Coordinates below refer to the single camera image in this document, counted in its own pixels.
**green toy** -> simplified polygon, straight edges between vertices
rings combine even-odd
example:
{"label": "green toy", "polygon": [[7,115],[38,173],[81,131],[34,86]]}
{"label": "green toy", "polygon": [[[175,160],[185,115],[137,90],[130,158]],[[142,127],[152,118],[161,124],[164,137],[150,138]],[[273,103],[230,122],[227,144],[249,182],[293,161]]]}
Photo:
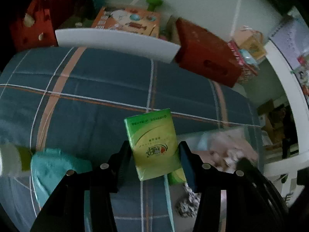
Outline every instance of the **green toy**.
{"label": "green toy", "polygon": [[163,0],[146,0],[146,2],[149,4],[147,11],[155,11],[154,9],[157,6],[161,6],[163,3]]}

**teal cloth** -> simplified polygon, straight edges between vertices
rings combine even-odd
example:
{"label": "teal cloth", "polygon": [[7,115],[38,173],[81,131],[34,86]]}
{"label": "teal cloth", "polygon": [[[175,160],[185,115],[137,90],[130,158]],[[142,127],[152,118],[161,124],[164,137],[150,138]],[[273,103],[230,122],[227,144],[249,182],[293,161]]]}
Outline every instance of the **teal cloth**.
{"label": "teal cloth", "polygon": [[60,149],[47,148],[35,153],[31,160],[31,177],[37,202],[41,207],[70,169],[85,173],[92,170],[92,165],[90,161],[63,153]]}

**red object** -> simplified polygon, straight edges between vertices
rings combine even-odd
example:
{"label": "red object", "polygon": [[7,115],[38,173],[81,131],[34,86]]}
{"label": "red object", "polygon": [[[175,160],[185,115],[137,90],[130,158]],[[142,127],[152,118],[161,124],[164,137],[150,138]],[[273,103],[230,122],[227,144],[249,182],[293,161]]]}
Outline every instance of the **red object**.
{"label": "red object", "polygon": [[233,87],[242,70],[227,43],[182,18],[176,21],[176,27],[181,43],[175,57],[179,66]]}
{"label": "red object", "polygon": [[249,65],[245,62],[244,58],[239,52],[239,49],[235,43],[235,41],[231,40],[228,42],[228,47],[230,47],[231,51],[233,52],[234,56],[236,57],[236,60],[238,62],[238,65],[241,67],[242,72],[239,78],[237,79],[237,82],[240,84],[244,84],[249,79],[253,78],[254,76],[257,76],[257,71],[255,66]]}
{"label": "red object", "polygon": [[17,51],[57,46],[55,29],[73,14],[73,6],[71,0],[32,0],[27,14],[35,20],[31,27],[24,25],[24,18],[17,18],[10,24]]}

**red box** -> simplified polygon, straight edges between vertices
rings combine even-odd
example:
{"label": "red box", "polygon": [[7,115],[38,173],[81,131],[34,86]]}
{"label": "red box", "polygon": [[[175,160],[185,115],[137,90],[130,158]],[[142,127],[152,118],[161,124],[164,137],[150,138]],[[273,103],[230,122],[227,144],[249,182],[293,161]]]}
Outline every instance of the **red box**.
{"label": "red box", "polygon": [[208,30],[179,18],[176,27],[181,48],[175,59],[179,66],[233,87],[242,69],[227,43]]}

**green packaging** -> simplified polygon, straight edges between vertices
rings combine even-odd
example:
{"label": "green packaging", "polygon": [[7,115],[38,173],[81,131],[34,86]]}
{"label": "green packaging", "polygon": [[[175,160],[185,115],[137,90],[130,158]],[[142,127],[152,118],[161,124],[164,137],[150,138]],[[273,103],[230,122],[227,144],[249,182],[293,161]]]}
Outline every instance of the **green packaging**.
{"label": "green packaging", "polygon": [[138,177],[159,177],[181,167],[170,109],[125,119]]}

